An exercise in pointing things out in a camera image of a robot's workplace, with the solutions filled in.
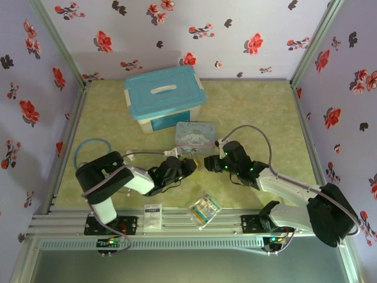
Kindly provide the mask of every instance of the blue cable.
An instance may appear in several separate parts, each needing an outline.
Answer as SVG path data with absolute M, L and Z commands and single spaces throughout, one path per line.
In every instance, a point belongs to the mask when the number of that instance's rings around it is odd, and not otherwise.
M 99 138 L 93 138 L 93 139 L 88 139 L 88 140 L 84 140 L 82 143 L 80 143 L 80 145 L 77 147 L 76 151 L 75 151 L 75 154 L 73 155 L 73 166 L 75 167 L 75 170 L 78 169 L 77 167 L 77 155 L 78 155 L 78 152 L 80 151 L 80 149 L 87 143 L 89 142 L 103 142 L 105 144 L 107 144 L 108 146 L 108 153 L 110 153 L 112 150 L 111 150 L 111 144 L 104 140 L 104 139 L 99 139 Z

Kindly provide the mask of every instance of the metal frame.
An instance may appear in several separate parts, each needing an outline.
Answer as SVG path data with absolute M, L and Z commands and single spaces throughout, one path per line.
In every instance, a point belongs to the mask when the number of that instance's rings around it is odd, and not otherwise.
M 297 65 L 295 72 L 293 73 L 293 77 L 291 79 L 291 83 L 293 85 L 297 85 L 298 82 L 301 80 L 302 75 L 305 73 L 310 62 L 317 53 L 317 50 L 320 44 L 322 43 L 323 38 L 327 34 L 332 22 L 336 18 L 336 14 L 339 12 L 344 1 L 345 0 L 332 0 L 332 3 L 326 10 L 325 14 L 323 15 L 320 21 L 320 24 L 318 25 L 314 33 L 314 36 L 309 44 L 308 49 L 306 50 L 304 56 L 300 60 L 300 63 Z
M 303 130 L 314 175 L 319 185 L 325 183 L 325 177 L 319 163 L 318 155 L 303 110 L 297 99 L 296 86 L 302 78 L 311 59 L 315 55 L 319 44 L 343 2 L 344 0 L 333 0 L 331 6 L 322 18 L 321 24 L 316 30 L 309 49 L 302 58 L 291 80 L 293 97 L 300 124 Z M 29 3 L 46 26 L 50 36 L 52 36 L 52 39 L 55 41 L 62 55 L 72 68 L 80 86 L 83 87 L 81 76 L 43 4 L 39 0 L 29 0 Z M 45 213 L 45 215 L 34 215 L 32 218 L 26 240 L 22 246 L 22 251 L 11 278 L 12 283 L 27 283 L 32 280 L 34 269 L 38 263 L 39 252 L 44 249 L 62 250 L 67 249 L 68 247 L 69 249 L 98 249 L 93 243 L 95 243 L 98 238 L 105 238 L 103 236 L 83 235 L 85 221 L 90 212 L 88 209 L 56 208 L 54 206 L 64 168 L 67 164 L 70 149 L 74 140 L 75 131 L 88 93 L 88 87 L 89 86 L 82 88 L 78 94 L 74 115 L 71 118 L 67 135 L 64 140 L 66 145 L 65 151 L 59 160 L 56 173 L 52 180 L 52 185 L 42 209 L 42 212 Z M 143 232 L 143 210 L 119 210 L 118 213 L 119 215 L 134 215 L 139 217 L 137 233 L 135 236 L 130 236 L 132 241 L 138 243 L 137 249 L 154 249 L 157 248 L 156 245 L 162 245 L 162 248 L 164 249 L 197 249 L 201 248 L 202 244 L 203 248 L 247 249 L 260 245 L 261 236 L 280 236 L 279 233 L 263 233 L 255 234 L 253 236 L 242 234 L 240 216 L 245 214 L 257 214 L 259 213 L 259 210 L 223 209 L 205 229 L 200 231 L 191 221 L 185 209 L 164 209 L 163 228 L 156 232 Z M 295 236 L 314 235 L 312 233 L 304 232 L 298 233 Z M 340 248 L 340 254 L 343 259 L 349 282 L 365 282 L 362 278 L 361 262 L 355 252 L 352 240 L 347 239 L 344 244 L 345 246 Z

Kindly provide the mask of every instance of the white robotic arm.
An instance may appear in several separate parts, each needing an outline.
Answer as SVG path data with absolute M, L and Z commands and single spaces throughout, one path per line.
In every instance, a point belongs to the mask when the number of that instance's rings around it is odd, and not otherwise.
M 206 169 L 228 172 L 231 180 L 236 176 L 244 186 L 274 193 L 297 205 L 277 201 L 267 204 L 260 213 L 265 232 L 273 232 L 268 230 L 276 227 L 292 227 L 313 232 L 322 242 L 336 247 L 355 225 L 358 226 L 355 211 L 337 186 L 309 185 L 280 175 L 270 164 L 251 161 L 242 145 L 228 141 L 228 136 L 217 141 L 219 155 L 204 159 Z
M 122 187 L 144 196 L 154 196 L 165 192 L 166 186 L 190 176 L 196 169 L 194 160 L 178 159 L 181 155 L 178 148 L 160 154 L 167 156 L 166 160 L 149 170 L 124 164 L 119 152 L 111 152 L 78 168 L 76 177 L 84 191 L 81 196 L 86 198 L 103 224 L 117 218 L 111 196 Z

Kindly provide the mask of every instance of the floral wallpaper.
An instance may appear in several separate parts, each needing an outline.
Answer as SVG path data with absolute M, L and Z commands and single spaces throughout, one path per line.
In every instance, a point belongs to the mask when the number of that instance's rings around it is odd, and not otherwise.
M 62 9 L 69 17 L 74 8 Z M 0 282 L 6 283 L 64 150 L 79 85 L 27 1 L 2 1 L 0 24 Z
M 84 80 L 123 80 L 183 64 L 201 78 L 290 79 L 329 3 L 41 1 Z M 324 52 L 319 70 L 325 61 Z
M 297 89 L 323 173 L 359 214 L 353 240 L 369 282 L 377 279 L 376 10 L 375 1 L 345 1 Z

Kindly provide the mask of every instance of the plastic storage box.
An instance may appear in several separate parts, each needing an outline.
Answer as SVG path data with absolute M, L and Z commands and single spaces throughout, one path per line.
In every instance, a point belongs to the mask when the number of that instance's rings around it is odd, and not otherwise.
M 124 94 L 133 119 L 144 133 L 197 121 L 206 102 L 203 86 L 191 66 L 180 66 L 126 79 Z

